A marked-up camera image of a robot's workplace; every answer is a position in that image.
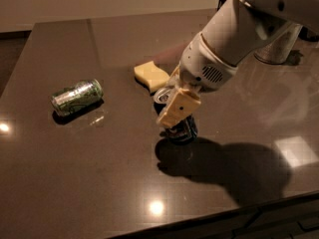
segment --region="dark table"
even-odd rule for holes
[[[202,95],[196,142],[160,134],[133,68],[171,73],[213,13],[35,26],[0,99],[1,238],[106,238],[319,189],[316,43],[298,40],[283,66],[248,56]],[[83,79],[104,103],[56,123],[50,96]]]

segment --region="lying can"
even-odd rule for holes
[[[52,95],[51,103],[59,117],[72,115],[101,100],[103,90],[97,80],[86,80]]]
[[[157,113],[166,106],[171,88],[161,88],[154,95],[155,108]],[[165,129],[167,138],[174,144],[184,145],[194,141],[197,138],[198,130],[193,119],[190,115],[183,119],[180,123],[172,128]]]

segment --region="can lid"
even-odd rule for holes
[[[56,98],[54,96],[51,97],[51,104],[52,104],[52,106],[54,108],[54,111],[57,113],[57,115],[59,117],[64,117],[65,116],[65,114],[62,113],[62,111],[61,111],[61,109],[60,109],[60,107],[59,107],[59,105],[57,103],[57,100],[56,100]]]
[[[92,84],[93,84],[95,87],[97,87],[97,91],[98,91],[98,93],[99,93],[99,96],[102,97],[104,93],[103,93],[103,89],[102,89],[100,83],[98,82],[98,80],[92,79],[91,82],[92,82]]]
[[[169,97],[169,93],[171,91],[171,88],[169,87],[164,87],[159,89],[155,94],[154,94],[154,102],[160,105],[165,105],[167,102],[167,99]]]

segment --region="yellow sponge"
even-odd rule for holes
[[[134,67],[136,79],[146,85],[150,93],[154,93],[164,87],[169,79],[167,72],[158,68],[153,61]]]

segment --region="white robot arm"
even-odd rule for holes
[[[171,128],[200,105],[199,92],[218,90],[250,52],[283,35],[293,24],[319,33],[319,0],[226,0],[189,43],[167,86],[158,124]]]

